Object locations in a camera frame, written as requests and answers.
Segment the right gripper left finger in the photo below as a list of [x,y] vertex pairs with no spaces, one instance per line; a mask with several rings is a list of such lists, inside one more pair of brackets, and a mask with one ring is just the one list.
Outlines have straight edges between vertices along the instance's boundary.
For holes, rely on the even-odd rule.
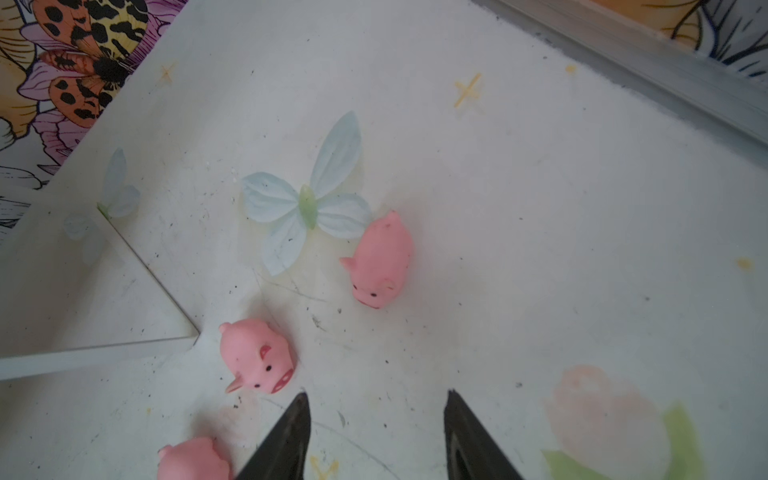
[[295,396],[236,480],[302,480],[311,437],[308,395]]

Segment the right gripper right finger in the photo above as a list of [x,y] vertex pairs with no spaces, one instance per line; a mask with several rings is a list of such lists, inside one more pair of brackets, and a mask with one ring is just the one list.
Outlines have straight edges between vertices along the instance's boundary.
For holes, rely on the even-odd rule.
[[449,480],[522,480],[507,456],[456,390],[443,413]]

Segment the pink toy pig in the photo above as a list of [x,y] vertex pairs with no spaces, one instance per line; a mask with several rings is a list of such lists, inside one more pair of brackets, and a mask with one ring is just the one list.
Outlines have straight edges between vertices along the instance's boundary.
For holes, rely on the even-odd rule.
[[210,437],[198,437],[158,451],[158,480],[230,480],[229,461]]
[[392,303],[405,286],[414,242],[400,215],[391,210],[365,230],[352,257],[339,259],[354,298],[373,309]]
[[226,393],[252,389],[276,394],[295,372],[289,342],[267,322],[244,319],[219,326],[220,354],[234,380]]

